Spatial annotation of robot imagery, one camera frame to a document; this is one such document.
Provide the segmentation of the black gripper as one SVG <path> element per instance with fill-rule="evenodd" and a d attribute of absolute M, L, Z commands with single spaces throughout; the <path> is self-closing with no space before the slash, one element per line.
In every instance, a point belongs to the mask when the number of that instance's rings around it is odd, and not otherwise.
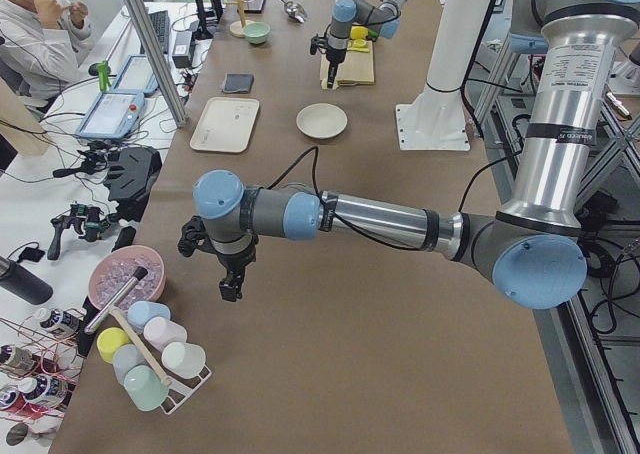
<path fill-rule="evenodd" d="M 315 55 L 320 51 L 325 54 L 330 63 L 327 72 L 327 88 L 337 86 L 336 76 L 339 64 L 345 60 L 347 47 L 348 35 L 342 37 L 334 34 L 314 35 L 310 40 L 310 54 Z"/>
<path fill-rule="evenodd" d="M 196 250 L 214 254 L 226 269 L 226 278 L 219 282 L 224 301 L 243 298 L 242 287 L 246 267 L 256 260 L 258 237 L 239 227 L 231 215 L 207 219 L 194 215 L 181 228 L 178 251 L 191 257 Z"/>

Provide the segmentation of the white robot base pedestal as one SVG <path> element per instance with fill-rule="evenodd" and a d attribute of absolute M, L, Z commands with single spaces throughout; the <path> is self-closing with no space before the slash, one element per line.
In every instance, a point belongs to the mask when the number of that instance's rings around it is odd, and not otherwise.
<path fill-rule="evenodd" d="M 445 0 L 421 94 L 396 106 L 403 151 L 470 149 L 463 106 L 463 83 L 485 17 L 495 0 Z"/>

